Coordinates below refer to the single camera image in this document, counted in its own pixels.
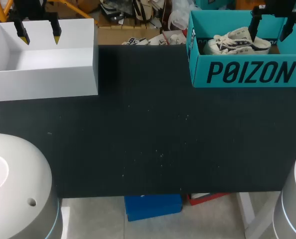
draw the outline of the shoelace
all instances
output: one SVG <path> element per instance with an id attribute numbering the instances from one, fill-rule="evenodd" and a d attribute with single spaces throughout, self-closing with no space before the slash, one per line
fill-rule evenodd
<path id="1" fill-rule="evenodd" d="M 220 35 L 214 35 L 213 39 L 216 40 L 216 44 L 224 44 L 224 45 L 233 45 L 235 43 L 234 40 L 230 39 L 228 37 L 228 34 L 224 35 L 224 36 L 220 36 Z"/>

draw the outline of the shoe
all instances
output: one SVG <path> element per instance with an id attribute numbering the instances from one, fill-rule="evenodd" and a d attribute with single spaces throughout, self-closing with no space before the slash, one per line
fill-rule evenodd
<path id="1" fill-rule="evenodd" d="M 252 42 L 248 28 L 241 27 L 224 36 L 215 35 L 204 46 L 203 52 L 206 55 L 268 54 L 270 48 L 271 43 L 261 38 L 256 37 Z"/>

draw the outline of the white table frame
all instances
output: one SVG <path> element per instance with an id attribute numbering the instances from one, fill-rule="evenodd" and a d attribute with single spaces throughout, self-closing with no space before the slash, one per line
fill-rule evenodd
<path id="1" fill-rule="evenodd" d="M 258 239 L 272 223 L 274 207 L 279 194 L 280 192 L 275 192 L 270 196 L 255 216 L 249 193 L 237 193 L 246 239 Z"/>

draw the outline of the teal box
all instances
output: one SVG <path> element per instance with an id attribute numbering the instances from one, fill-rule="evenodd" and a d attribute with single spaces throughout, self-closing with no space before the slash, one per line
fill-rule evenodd
<path id="1" fill-rule="evenodd" d="M 196 0 L 196 5 L 202 10 L 216 10 L 231 2 L 233 0 Z"/>
<path id="2" fill-rule="evenodd" d="M 283 42 L 279 35 L 286 21 L 263 15 L 257 36 L 278 46 L 280 54 L 202 55 L 198 43 L 248 26 L 250 11 L 192 11 L 186 50 L 194 87 L 296 87 L 296 26 Z"/>

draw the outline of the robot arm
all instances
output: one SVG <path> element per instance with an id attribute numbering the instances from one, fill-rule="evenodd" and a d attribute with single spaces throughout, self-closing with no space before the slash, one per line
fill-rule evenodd
<path id="1" fill-rule="evenodd" d="M 252 10 L 252 20 L 249 26 L 251 39 L 254 41 L 256 38 L 262 15 L 269 14 L 288 18 L 280 36 L 280 41 L 284 41 L 292 33 L 296 22 L 296 9 L 294 9 L 296 0 L 265 0 L 265 3 L 266 5 L 255 6 Z"/>

